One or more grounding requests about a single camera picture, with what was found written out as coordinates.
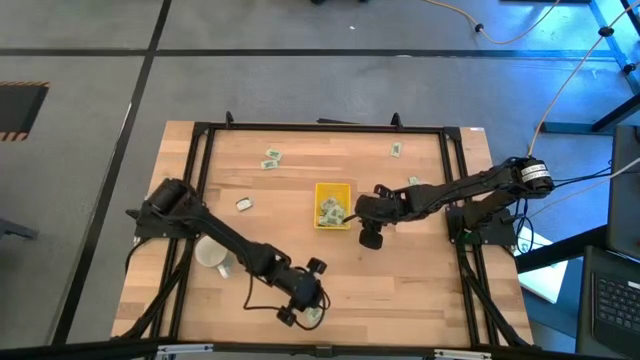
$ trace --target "black robotic arm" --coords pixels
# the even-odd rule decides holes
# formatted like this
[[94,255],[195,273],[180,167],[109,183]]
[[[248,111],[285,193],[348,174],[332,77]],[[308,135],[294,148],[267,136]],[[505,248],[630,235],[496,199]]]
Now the black robotic arm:
[[354,215],[363,225],[360,243],[371,249],[382,247],[382,226],[422,220],[449,203],[493,192],[481,201],[460,208],[463,227],[473,230],[488,223],[493,215],[518,199],[541,199],[553,190],[545,163],[535,158],[507,159],[487,171],[442,185],[412,185],[390,190],[376,185],[378,197],[358,198]]
[[[324,262],[311,258],[306,269],[291,267],[291,259],[282,251],[270,244],[245,239],[213,216],[206,204],[197,196],[196,191],[182,180],[165,179],[142,203],[140,210],[128,211],[128,214],[136,218],[138,225],[136,235],[138,236],[148,235],[146,232],[158,230],[164,237],[197,238],[201,234],[209,235],[235,254],[251,276],[290,296],[289,304],[280,307],[277,314],[278,319],[288,326],[296,322],[293,309],[304,311],[307,308],[324,307],[322,303],[326,294],[320,280],[315,277],[316,273],[324,273],[327,267]],[[156,300],[159,303],[164,301],[161,298]],[[144,314],[141,321],[148,322],[147,319],[150,316],[152,315]],[[141,323],[137,327],[134,326],[135,334],[140,334],[140,329],[144,331],[146,325],[148,324]]]

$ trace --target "dollar bill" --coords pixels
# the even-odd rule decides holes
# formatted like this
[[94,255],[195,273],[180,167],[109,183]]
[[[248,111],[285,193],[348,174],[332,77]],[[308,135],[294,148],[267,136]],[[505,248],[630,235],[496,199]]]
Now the dollar bill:
[[253,201],[251,201],[251,199],[249,198],[244,198],[244,199],[240,199],[236,202],[236,208],[238,209],[238,211],[245,211],[248,208],[253,206]]
[[282,160],[282,153],[276,149],[269,148],[264,154],[276,161]]
[[342,220],[338,219],[337,217],[332,217],[332,216],[321,216],[320,217],[320,221],[318,222],[318,225],[320,226],[340,226],[342,225]]
[[320,308],[307,308],[307,310],[304,311],[305,315],[307,316],[309,326],[315,326],[318,321],[320,321],[320,316],[322,315],[323,311],[324,310],[321,310]]
[[322,211],[327,212],[329,211],[329,209],[334,207],[337,203],[338,203],[338,199],[336,199],[334,196],[329,196],[327,200],[323,201],[322,204],[320,204],[320,208],[322,209]]
[[331,207],[331,209],[327,210],[327,216],[335,217],[335,218],[344,218],[344,209],[340,207],[340,205],[336,204]]
[[393,145],[391,145],[391,156],[400,157],[401,152],[402,152],[402,143],[393,143]]
[[260,167],[262,167],[262,170],[277,169],[278,168],[278,161],[277,160],[265,160],[265,161],[260,163]]

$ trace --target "keyboard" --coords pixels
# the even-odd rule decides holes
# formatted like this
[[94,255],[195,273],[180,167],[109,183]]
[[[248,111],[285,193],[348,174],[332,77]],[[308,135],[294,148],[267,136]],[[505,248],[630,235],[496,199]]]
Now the keyboard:
[[595,286],[597,318],[640,336],[640,286],[602,275],[596,275]]

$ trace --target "yellow container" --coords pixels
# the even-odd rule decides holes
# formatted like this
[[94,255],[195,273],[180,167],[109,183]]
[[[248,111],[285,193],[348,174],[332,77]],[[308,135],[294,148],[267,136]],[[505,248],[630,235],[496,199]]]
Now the yellow container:
[[322,202],[327,200],[330,196],[335,197],[336,200],[338,200],[340,206],[344,208],[345,217],[351,215],[351,185],[337,183],[317,183],[315,211],[313,213],[313,226],[316,229],[326,230],[347,230],[351,228],[350,222],[343,224],[342,226],[318,225],[318,218],[322,216],[322,209],[320,208],[320,206],[322,205]]

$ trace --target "wooden table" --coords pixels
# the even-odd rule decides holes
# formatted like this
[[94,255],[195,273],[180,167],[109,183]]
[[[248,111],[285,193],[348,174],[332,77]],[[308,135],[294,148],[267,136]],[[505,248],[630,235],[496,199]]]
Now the wooden table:
[[[192,129],[192,122],[167,123],[150,191],[165,177],[182,177]],[[468,172],[489,168],[484,130],[461,131]],[[400,158],[389,156],[395,141],[404,145]],[[266,159],[264,152],[269,147],[282,151],[284,157],[279,169],[264,171],[260,161]],[[455,154],[453,144],[449,148],[450,154]],[[224,280],[218,271],[193,259],[180,340],[469,346],[460,275],[444,211],[422,221],[387,226],[379,251],[358,243],[361,226],[357,222],[347,231],[313,228],[318,182],[351,184],[352,204],[378,183],[400,188],[408,185],[410,176],[426,183],[443,183],[437,136],[218,130],[211,161],[204,197],[211,212],[246,238],[281,249],[291,256],[293,265],[304,266],[311,257],[325,261],[328,268],[321,279],[332,307],[317,330],[288,328],[276,319],[274,311],[242,309],[248,274],[237,261],[231,279]],[[452,168],[457,176],[455,162]],[[244,197],[252,198],[255,205],[239,213],[235,203]],[[167,244],[166,239],[152,240],[131,259],[113,335],[128,330],[156,295]],[[513,259],[499,247],[483,249],[492,298],[519,335],[531,341]],[[279,307],[287,301],[281,291],[256,282],[251,305]],[[161,330],[164,335],[173,299],[167,304]],[[477,299],[475,305],[481,339],[486,342]]]

